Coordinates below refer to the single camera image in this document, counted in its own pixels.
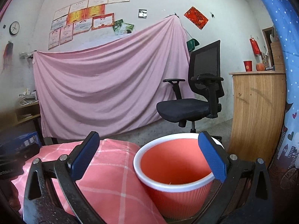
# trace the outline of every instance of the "chair seat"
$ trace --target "chair seat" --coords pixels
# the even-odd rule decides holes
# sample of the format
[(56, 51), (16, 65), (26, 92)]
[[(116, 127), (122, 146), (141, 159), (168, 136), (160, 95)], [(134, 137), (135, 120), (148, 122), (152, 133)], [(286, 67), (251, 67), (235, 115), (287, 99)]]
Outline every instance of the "chair seat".
[[(178, 99), (157, 103), (159, 115), (172, 123), (181, 120), (197, 121), (210, 114), (210, 106), (206, 101), (198, 99)], [(221, 104), (218, 104), (218, 112), (221, 111)]]

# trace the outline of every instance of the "blue gripper pad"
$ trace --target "blue gripper pad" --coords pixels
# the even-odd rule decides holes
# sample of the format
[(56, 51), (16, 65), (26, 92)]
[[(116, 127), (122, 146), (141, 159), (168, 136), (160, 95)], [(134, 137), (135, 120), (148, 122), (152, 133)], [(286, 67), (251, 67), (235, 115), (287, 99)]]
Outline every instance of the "blue gripper pad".
[(207, 163), (209, 164), (215, 178), (223, 183), (227, 176), (227, 165), (224, 163), (223, 159), (219, 156), (216, 150), (217, 144), (207, 132), (201, 132), (198, 135), (198, 146), (207, 160)]
[(93, 156), (100, 145), (100, 136), (97, 132), (92, 131), (85, 138), (82, 144), (76, 146), (69, 155), (68, 167), (73, 181), (83, 177)]

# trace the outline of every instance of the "pink plaid fabric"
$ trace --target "pink plaid fabric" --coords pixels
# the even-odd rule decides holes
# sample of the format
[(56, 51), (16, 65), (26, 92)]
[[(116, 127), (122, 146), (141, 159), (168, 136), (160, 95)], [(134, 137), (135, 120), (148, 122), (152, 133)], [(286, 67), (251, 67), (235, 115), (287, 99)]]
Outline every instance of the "pink plaid fabric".
[[(42, 161), (57, 160), (60, 155), (69, 154), (80, 143), (44, 146), (38, 155), (26, 162), (23, 167), (25, 173), (13, 181), (19, 191), (22, 208), (26, 180), (33, 159), (38, 157)], [(166, 223), (135, 175), (133, 158), (138, 150), (139, 146), (134, 143), (102, 140), (83, 178), (76, 182), (85, 198), (108, 224)], [(53, 179), (53, 182), (63, 208), (73, 214), (57, 180)]]

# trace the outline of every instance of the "red paper cup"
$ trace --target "red paper cup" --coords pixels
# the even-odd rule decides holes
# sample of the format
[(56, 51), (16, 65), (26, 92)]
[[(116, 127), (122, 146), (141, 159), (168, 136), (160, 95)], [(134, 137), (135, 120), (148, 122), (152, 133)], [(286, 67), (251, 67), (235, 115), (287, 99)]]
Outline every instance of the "red paper cup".
[(252, 60), (244, 61), (244, 66), (246, 71), (252, 71)]
[(133, 165), (160, 213), (176, 220), (189, 218), (201, 209), (215, 178), (196, 133), (151, 141), (137, 152)]

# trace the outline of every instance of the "dark heart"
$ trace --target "dark heart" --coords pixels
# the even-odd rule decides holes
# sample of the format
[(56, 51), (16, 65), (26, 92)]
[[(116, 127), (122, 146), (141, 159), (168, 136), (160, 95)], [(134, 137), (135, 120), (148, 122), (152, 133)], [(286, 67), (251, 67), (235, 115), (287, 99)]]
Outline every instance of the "dark heart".
[(294, 132), (292, 131), (292, 134), (288, 134), (288, 139), (291, 141), (293, 139)]

